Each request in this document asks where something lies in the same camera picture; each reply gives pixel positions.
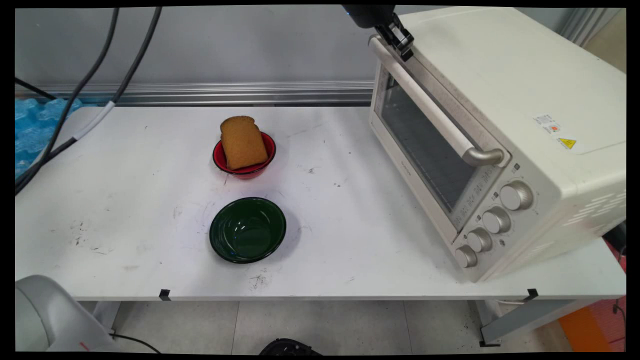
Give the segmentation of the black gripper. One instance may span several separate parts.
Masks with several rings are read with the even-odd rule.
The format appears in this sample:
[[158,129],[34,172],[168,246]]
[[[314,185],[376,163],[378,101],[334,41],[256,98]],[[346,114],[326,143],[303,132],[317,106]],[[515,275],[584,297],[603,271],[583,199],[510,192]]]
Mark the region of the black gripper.
[[414,37],[403,25],[394,9],[396,5],[342,5],[346,14],[360,28],[375,28],[403,62],[413,57]]

